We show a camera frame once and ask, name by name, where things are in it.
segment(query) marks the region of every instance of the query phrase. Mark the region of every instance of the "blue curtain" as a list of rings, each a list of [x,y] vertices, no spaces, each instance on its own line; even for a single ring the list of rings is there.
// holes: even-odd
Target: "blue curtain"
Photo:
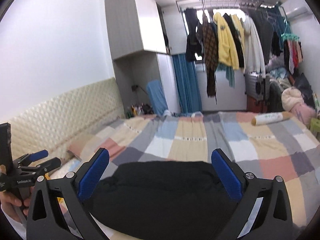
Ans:
[[[172,56],[182,113],[202,111],[201,97],[194,62],[186,61],[186,54]]]
[[[269,13],[277,15],[276,24],[274,24],[272,20],[270,20],[270,23],[273,25],[276,33],[279,36],[279,46],[280,46],[280,49],[283,50],[283,40],[281,38],[281,35],[284,34],[284,31],[285,33],[291,33],[290,23],[288,22],[288,26],[284,23],[285,18],[282,17],[278,5],[276,5],[274,8],[265,8],[264,10]]]

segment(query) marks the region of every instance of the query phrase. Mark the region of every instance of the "plaid bedspread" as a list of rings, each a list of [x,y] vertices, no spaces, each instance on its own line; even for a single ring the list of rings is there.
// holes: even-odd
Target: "plaid bedspread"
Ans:
[[[211,162],[211,152],[221,148],[244,172],[266,179],[282,176],[293,223],[303,229],[320,205],[319,142],[295,117],[252,126],[253,117],[252,113],[220,112],[193,118],[145,116],[117,120],[96,134],[84,135],[70,151],[84,162],[99,147],[108,149],[111,162],[103,179],[127,162]],[[111,240],[134,239],[106,227],[104,231]]]

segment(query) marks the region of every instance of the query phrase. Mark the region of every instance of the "window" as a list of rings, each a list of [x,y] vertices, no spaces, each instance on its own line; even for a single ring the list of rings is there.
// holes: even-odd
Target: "window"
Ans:
[[[245,21],[245,13],[240,10],[240,9],[214,9],[213,10],[213,14],[216,14],[217,12],[219,12],[221,15],[224,15],[225,13],[228,15],[232,15],[235,14],[238,16],[239,19],[242,19],[242,21]],[[208,10],[204,10],[204,13],[206,14],[207,18],[208,18],[208,22],[210,22],[210,17],[209,17],[209,12]],[[198,10],[197,11],[197,17],[199,19],[199,22],[202,24],[202,14],[203,11],[202,10]],[[189,29],[188,29],[188,24],[186,21],[186,16],[183,13],[183,21],[184,21],[184,25],[186,27],[186,31],[187,31],[187,35],[189,35]],[[195,54],[197,61],[195,62],[196,64],[202,64],[202,57],[198,56],[197,54]]]

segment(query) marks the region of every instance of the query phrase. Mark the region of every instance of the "cardboard tube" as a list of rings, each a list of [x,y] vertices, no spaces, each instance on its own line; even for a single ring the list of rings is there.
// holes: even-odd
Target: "cardboard tube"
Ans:
[[[292,114],[290,114],[289,112],[260,114],[255,116],[252,119],[251,124],[264,125],[268,123],[281,122],[284,120],[288,120],[291,117],[292,117]]]

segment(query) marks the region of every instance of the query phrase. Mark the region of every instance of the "green stool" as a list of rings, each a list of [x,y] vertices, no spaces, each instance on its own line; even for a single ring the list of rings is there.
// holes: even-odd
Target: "green stool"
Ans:
[[[320,132],[320,120],[316,118],[311,119],[310,131],[315,137],[317,137],[317,134]]]

